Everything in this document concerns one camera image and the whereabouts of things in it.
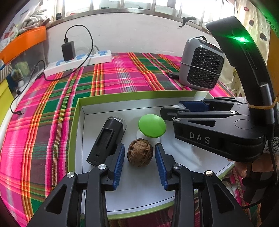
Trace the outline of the person right hand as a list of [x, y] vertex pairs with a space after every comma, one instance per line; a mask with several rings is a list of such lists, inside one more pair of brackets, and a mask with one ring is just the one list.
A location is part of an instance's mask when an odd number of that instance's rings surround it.
[[[244, 179], [247, 175], [248, 163], [239, 163], [235, 161], [235, 166], [232, 170], [235, 181], [238, 184], [237, 201], [243, 209], [254, 207], [258, 204], [263, 206], [274, 207], [278, 203], [278, 184], [273, 185], [265, 190], [262, 199], [259, 202], [247, 202], [244, 198], [246, 196], [247, 187], [244, 186]], [[253, 173], [272, 173], [273, 165], [270, 154], [262, 153], [254, 162], [252, 162]]]

